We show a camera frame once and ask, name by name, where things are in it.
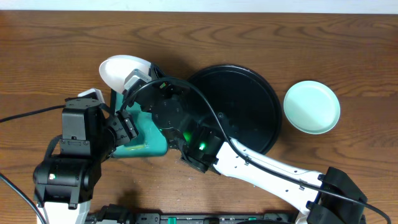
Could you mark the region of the white plate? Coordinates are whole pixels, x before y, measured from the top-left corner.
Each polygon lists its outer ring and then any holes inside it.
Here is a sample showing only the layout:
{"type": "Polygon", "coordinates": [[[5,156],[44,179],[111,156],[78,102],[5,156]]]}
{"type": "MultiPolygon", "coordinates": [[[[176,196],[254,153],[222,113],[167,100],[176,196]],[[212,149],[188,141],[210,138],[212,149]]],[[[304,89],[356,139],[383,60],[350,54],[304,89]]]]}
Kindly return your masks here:
{"type": "Polygon", "coordinates": [[[139,69],[149,74],[151,63],[131,55],[115,55],[107,58],[99,66],[102,80],[112,90],[123,93],[125,78],[134,70],[139,69]]]}

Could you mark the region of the pale green plate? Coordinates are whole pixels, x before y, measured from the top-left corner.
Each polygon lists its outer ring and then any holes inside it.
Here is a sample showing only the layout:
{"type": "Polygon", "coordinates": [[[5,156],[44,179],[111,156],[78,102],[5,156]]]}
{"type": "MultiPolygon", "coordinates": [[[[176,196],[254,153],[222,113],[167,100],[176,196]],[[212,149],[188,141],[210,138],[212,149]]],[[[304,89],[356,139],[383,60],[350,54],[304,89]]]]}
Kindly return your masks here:
{"type": "Polygon", "coordinates": [[[289,123],[307,134],[324,134],[340,119],[341,107],[335,93],[326,85],[306,80],[292,85],[283,101],[289,123]]]}

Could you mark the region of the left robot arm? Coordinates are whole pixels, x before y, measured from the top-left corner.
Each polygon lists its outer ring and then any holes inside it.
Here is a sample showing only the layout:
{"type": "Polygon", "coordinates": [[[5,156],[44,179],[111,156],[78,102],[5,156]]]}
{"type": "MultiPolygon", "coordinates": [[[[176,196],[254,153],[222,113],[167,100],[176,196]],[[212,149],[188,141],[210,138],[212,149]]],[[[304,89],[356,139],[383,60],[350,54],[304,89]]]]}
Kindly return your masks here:
{"type": "Polygon", "coordinates": [[[33,174],[38,223],[84,223],[102,163],[138,135],[125,109],[108,117],[105,111],[108,106],[97,99],[65,102],[60,153],[49,148],[33,174]]]}

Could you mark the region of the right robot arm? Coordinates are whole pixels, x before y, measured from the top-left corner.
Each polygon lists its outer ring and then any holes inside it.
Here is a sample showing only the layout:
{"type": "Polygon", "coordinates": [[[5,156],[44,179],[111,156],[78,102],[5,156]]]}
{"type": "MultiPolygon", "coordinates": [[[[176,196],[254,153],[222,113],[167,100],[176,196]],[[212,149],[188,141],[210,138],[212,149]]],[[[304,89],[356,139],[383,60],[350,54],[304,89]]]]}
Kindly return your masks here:
{"type": "Polygon", "coordinates": [[[133,67],[123,78],[123,106],[150,113],[167,144],[191,167],[258,186],[291,204],[297,223],[362,223],[366,196],[339,169],[326,174],[266,156],[280,133],[275,91],[257,73],[236,65],[200,70],[188,80],[155,65],[133,67]]]}

